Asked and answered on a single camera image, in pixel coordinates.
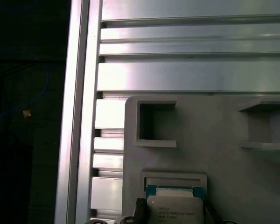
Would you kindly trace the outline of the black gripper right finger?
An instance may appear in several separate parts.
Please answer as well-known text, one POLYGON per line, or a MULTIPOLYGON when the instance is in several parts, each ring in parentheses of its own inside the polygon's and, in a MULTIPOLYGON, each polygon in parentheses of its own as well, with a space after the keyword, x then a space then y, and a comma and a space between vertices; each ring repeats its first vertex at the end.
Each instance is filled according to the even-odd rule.
POLYGON ((222 216, 212 207, 204 207, 206 224, 237 224, 231 220, 223 220, 222 216))

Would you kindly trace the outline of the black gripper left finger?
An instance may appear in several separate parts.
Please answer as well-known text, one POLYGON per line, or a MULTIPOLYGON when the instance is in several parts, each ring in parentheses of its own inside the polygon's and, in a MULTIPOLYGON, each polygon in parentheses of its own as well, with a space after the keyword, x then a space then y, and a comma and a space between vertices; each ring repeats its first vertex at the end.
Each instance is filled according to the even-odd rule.
POLYGON ((135 209, 131 216, 120 216, 110 224, 146 224, 147 223, 147 201, 145 198, 138 198, 135 209))

